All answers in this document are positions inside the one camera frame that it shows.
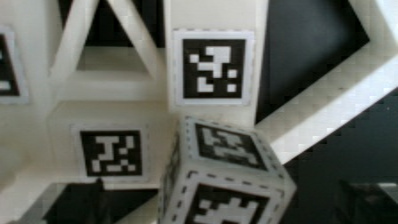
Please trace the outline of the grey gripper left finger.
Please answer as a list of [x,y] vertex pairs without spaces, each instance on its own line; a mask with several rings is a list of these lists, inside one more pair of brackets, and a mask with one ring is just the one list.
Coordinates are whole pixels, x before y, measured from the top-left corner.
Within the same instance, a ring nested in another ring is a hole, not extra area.
[[126,211],[112,202],[103,181],[53,183],[32,206],[28,224],[116,224]]

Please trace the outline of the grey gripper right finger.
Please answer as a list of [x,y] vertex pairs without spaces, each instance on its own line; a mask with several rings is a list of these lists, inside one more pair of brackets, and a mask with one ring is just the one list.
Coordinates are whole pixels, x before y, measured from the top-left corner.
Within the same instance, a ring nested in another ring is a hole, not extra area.
[[398,183],[339,182],[336,224],[398,224]]

